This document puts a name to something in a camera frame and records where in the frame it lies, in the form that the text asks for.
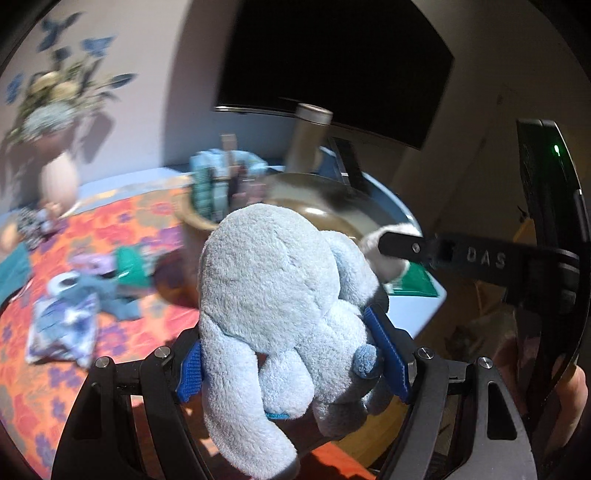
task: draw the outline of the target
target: metal canister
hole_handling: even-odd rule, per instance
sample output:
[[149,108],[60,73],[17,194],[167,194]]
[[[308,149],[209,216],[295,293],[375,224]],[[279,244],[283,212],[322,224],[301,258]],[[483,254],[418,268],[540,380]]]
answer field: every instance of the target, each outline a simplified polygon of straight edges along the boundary
[[300,103],[295,111],[297,121],[291,145],[285,156],[285,171],[310,173],[317,167],[320,146],[332,120],[332,112],[324,108]]

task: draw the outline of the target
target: plush toy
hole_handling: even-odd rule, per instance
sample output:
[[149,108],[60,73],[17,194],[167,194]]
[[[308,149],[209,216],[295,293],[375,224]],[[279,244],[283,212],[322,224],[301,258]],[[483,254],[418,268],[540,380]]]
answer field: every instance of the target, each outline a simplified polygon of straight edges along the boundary
[[[391,401],[362,321],[388,297],[347,236],[292,210],[248,206],[205,244],[199,272],[204,420],[221,454],[257,479],[293,478],[297,452],[273,420],[311,406],[328,438]],[[262,367],[256,354],[266,355]]]

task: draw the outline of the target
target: metal screw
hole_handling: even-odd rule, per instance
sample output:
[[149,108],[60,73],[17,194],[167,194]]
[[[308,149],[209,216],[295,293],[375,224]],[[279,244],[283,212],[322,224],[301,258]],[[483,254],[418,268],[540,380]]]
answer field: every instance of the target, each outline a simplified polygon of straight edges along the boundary
[[166,358],[170,355],[170,348],[167,346],[159,346],[154,350],[154,355],[158,358]]
[[108,357],[108,356],[101,356],[100,358],[96,359],[95,365],[96,365],[98,368],[104,368],[104,367],[106,367],[107,365],[109,365],[109,362],[110,362],[110,361],[111,361],[111,360],[109,359],[109,357]]
[[492,368],[493,363],[492,360],[487,356],[481,356],[478,359],[478,365],[480,365],[482,368]]
[[417,355],[422,358],[423,360],[430,360],[435,356],[433,350],[426,346],[422,346],[417,350]]

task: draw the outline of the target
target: hand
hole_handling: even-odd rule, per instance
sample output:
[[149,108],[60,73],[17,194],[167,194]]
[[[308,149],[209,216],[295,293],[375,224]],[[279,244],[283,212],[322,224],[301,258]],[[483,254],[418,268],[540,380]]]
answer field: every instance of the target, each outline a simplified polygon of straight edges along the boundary
[[[527,406],[525,404],[525,398],[517,384],[517,340],[513,338],[506,341],[493,357],[493,361],[499,369],[520,415],[526,414]],[[562,358],[559,358],[554,366],[554,372],[558,370],[561,363]],[[587,403],[588,392],[587,384],[585,383],[585,373],[581,367],[578,365],[569,365],[554,390],[560,400],[560,413],[558,414],[556,425],[548,441],[546,455],[559,450],[567,444],[583,414],[583,409]]]

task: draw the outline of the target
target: blue gripper pad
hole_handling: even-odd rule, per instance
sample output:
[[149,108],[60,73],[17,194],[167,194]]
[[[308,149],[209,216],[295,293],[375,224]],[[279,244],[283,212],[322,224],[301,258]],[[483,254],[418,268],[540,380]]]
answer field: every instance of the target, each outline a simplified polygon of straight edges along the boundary
[[405,330],[394,328],[378,305],[371,305],[365,309],[363,321],[371,331],[376,346],[384,355],[383,375],[390,391],[408,404],[411,399],[408,363],[414,359],[413,340]]
[[178,399],[182,403],[189,401],[193,395],[201,391],[201,342],[197,341],[181,363],[180,381],[176,389]]

